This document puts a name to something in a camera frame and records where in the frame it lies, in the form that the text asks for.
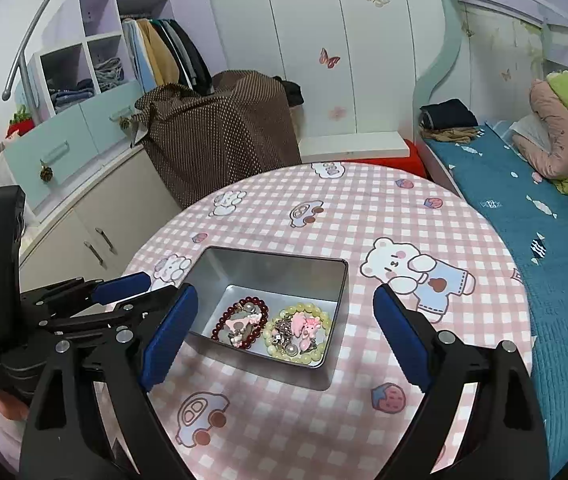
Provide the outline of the left hand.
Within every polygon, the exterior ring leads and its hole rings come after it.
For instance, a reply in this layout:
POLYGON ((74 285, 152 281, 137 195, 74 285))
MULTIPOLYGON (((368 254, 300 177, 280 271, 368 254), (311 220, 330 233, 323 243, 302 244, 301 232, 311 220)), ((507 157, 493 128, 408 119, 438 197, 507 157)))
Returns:
POLYGON ((29 408, 21 400, 0 390, 0 414, 9 420, 26 420, 29 415, 29 408))

